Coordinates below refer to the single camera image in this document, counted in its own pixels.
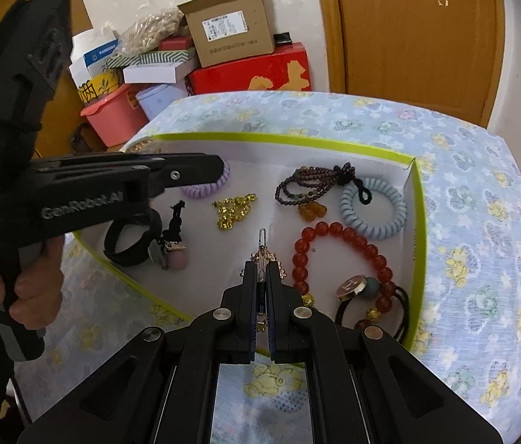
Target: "cartoon pattern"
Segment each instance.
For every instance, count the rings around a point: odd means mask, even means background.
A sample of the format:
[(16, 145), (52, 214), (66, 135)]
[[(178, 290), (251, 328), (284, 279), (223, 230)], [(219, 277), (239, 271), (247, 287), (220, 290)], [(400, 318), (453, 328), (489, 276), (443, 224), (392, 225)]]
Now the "cartoon pattern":
[[(170, 132), (306, 135), (414, 155), (427, 212), (427, 277), (412, 352), (491, 422), (521, 432), (521, 175), (482, 128), (401, 103), (313, 92), (239, 92), (173, 103), (133, 140)], [(47, 350), (17, 371), (37, 417), (147, 325), (186, 322), (109, 274), (68, 238)], [(257, 354), (221, 366), (214, 444), (309, 443), (305, 373)]]

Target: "tablecloth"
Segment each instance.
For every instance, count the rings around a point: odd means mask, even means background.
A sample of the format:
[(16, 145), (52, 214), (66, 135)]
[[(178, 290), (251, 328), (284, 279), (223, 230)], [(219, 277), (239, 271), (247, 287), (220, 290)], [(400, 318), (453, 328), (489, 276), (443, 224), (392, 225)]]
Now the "tablecloth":
[[(521, 174), (505, 142), (402, 103), (312, 92), (239, 92), (179, 100), (132, 141), (170, 132), (306, 135), (414, 155), (427, 213), (423, 311), (411, 349), (506, 444), (521, 432)], [(148, 325), (187, 322), (108, 272), (74, 238), (46, 352), (17, 375), (36, 418)], [(257, 355), (222, 366), (212, 440), (310, 443), (304, 372)]]

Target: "plastic bag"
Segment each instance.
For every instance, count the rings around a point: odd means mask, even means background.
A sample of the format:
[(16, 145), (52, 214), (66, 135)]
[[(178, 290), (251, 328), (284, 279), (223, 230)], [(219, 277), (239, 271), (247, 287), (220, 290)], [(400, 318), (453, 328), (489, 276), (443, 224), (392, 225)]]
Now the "plastic bag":
[(164, 38), (178, 30), (182, 12), (178, 8), (161, 10), (136, 21), (118, 38), (114, 56), (135, 57), (153, 50)]

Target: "red bead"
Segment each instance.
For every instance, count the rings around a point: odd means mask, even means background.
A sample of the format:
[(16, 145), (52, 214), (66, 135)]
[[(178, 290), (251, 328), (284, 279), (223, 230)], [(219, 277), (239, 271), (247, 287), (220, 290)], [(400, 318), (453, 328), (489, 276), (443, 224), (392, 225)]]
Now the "red bead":
[(390, 312), (392, 309), (392, 299), (390, 297), (379, 297), (378, 300), (375, 301), (375, 308), (383, 314)]
[(374, 269), (376, 270), (380, 270), (380, 269), (383, 269), (384, 267), (386, 267), (386, 257), (384, 257), (383, 255), (376, 255), (373, 259), (372, 259), (372, 265), (374, 266)]
[(316, 233), (321, 237), (329, 232), (329, 225), (326, 222), (318, 222), (314, 228), (316, 229)]
[(308, 255), (304, 254), (303, 252), (298, 252), (294, 254), (291, 261), (296, 267), (305, 267), (308, 263)]
[(357, 232), (352, 227), (347, 227), (343, 230), (343, 240), (345, 242), (352, 242), (357, 237)]
[(340, 222), (332, 222), (329, 228), (330, 235), (340, 237), (343, 233), (343, 225)]
[(376, 255), (378, 255), (378, 247), (376, 247), (374, 244), (368, 244), (366, 247), (365, 247), (365, 250), (363, 250), (363, 253), (365, 254), (365, 256), (371, 260), (373, 259)]
[(301, 282), (294, 282), (293, 287), (294, 289), (297, 289), (298, 292), (300, 292), (300, 295), (306, 295), (310, 290), (310, 286), (304, 280)]
[(301, 252), (305, 254), (310, 250), (310, 244), (303, 238), (300, 238), (300, 240), (295, 241), (294, 249), (296, 252)]
[(291, 277), (296, 282), (301, 282), (302, 280), (306, 280), (308, 278), (308, 269), (305, 267), (295, 267), (291, 271)]
[(354, 326), (354, 329), (355, 330), (363, 330), (363, 329), (365, 329), (366, 327), (368, 327), (370, 325), (371, 325), (371, 322), (369, 320), (361, 319), (361, 320), (357, 321), (357, 323)]
[(363, 237), (363, 235), (358, 235), (357, 237), (355, 237), (355, 240), (353, 240), (353, 248), (355, 250), (362, 251), (363, 249), (365, 249), (367, 244), (368, 240), (365, 237)]
[(383, 269), (378, 270), (378, 280), (380, 282), (386, 282), (387, 280), (390, 280), (392, 278), (392, 271), (384, 267)]
[(301, 231), (301, 238), (306, 240), (306, 242), (312, 242), (316, 238), (316, 230), (307, 226)]
[(390, 281), (380, 284), (380, 293), (382, 297), (392, 297), (396, 292), (396, 284)]

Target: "human hand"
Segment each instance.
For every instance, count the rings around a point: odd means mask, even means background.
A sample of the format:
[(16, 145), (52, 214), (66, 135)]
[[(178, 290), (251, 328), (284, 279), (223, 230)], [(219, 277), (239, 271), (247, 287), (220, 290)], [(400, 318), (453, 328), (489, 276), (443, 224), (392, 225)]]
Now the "human hand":
[[(29, 330), (48, 326), (61, 307), (63, 243), (63, 236), (47, 240), (37, 260), (16, 280), (14, 292), (19, 299), (10, 307), (10, 316)], [(4, 281), (0, 276), (0, 304), (4, 296)]]

